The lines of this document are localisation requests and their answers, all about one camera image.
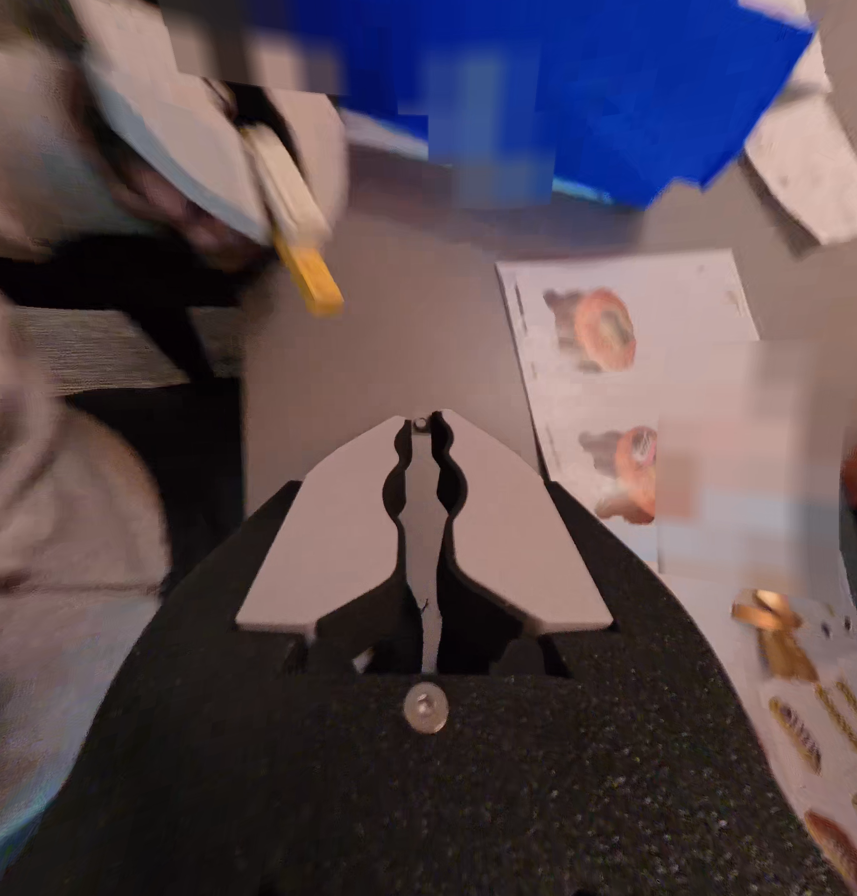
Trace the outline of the grey desk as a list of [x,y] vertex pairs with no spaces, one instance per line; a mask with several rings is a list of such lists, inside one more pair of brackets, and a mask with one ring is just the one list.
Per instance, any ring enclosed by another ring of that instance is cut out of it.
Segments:
[[705,194],[675,185],[643,213],[562,196],[456,210],[446,189],[439,169],[353,149],[350,204],[326,253],[343,312],[312,317],[277,268],[245,294],[246,514],[394,415],[451,408],[539,463],[497,261],[729,249],[761,336],[825,341],[857,365],[857,241],[816,248],[746,166]]

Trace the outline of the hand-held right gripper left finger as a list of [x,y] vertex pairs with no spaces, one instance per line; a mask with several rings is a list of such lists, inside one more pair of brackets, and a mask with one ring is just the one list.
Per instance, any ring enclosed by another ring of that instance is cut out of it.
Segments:
[[409,465],[396,439],[410,425],[391,417],[314,466],[280,525],[242,603],[240,628],[317,628],[389,581],[399,566],[400,509],[386,483]]

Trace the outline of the person's left hand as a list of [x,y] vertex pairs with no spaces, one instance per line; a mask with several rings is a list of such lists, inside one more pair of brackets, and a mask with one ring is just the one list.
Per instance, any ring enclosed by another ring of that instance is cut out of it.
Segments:
[[224,273],[242,273],[266,263],[274,251],[233,230],[220,218],[185,203],[169,216],[169,226],[211,268]]

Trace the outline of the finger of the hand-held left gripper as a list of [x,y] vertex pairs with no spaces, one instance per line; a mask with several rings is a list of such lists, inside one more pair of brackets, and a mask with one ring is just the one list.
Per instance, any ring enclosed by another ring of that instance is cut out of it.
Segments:
[[105,122],[183,196],[267,245],[270,225],[242,139],[201,79],[166,70],[85,69]]
[[349,199],[349,147],[341,118],[330,97],[313,92],[275,92],[274,108],[287,125],[310,191],[336,226]]

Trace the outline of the printed white paper slip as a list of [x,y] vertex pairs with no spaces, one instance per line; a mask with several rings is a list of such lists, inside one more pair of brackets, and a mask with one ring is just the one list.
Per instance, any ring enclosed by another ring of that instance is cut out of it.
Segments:
[[745,154],[784,212],[820,245],[857,239],[857,153],[824,94],[775,103]]

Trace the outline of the person's left forearm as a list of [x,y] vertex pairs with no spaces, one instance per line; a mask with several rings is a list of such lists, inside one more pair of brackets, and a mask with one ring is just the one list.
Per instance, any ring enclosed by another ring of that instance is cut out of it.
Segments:
[[0,47],[0,257],[36,261],[66,240],[154,232],[115,203],[91,162],[71,82],[40,45]]

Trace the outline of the white toy brick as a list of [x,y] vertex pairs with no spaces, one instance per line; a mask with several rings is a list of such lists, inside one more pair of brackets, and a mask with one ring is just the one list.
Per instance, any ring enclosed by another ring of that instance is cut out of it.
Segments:
[[322,248],[330,234],[328,222],[288,149],[263,124],[244,126],[240,134],[279,237],[293,249]]

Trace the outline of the blue plastic bin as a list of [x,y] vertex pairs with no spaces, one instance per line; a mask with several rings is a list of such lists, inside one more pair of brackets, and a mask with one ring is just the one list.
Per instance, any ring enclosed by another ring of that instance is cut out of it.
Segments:
[[422,143],[471,207],[706,188],[815,37],[742,2],[249,2],[246,24],[325,51],[342,109]]

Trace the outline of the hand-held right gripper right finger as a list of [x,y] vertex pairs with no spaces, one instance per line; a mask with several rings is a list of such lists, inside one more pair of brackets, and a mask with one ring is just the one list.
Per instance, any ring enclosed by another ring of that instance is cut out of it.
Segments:
[[432,415],[437,494],[448,514],[454,573],[528,633],[613,624],[540,474],[452,410]]

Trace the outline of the gold toy strip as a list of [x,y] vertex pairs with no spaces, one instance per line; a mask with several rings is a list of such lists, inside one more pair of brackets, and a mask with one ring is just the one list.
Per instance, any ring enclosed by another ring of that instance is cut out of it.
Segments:
[[731,617],[763,632],[794,633],[805,623],[785,595],[763,589],[752,592],[751,604],[735,602]]
[[764,668],[772,678],[819,683],[819,674],[793,629],[759,628],[758,644]]

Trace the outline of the toy instruction sheet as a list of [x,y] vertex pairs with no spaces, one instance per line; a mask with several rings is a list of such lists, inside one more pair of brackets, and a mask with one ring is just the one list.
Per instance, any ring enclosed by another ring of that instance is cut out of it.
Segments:
[[[857,605],[838,383],[763,342],[730,251],[499,263],[540,453],[681,602],[803,829],[857,894]],[[731,617],[785,595],[819,683],[772,678]]]

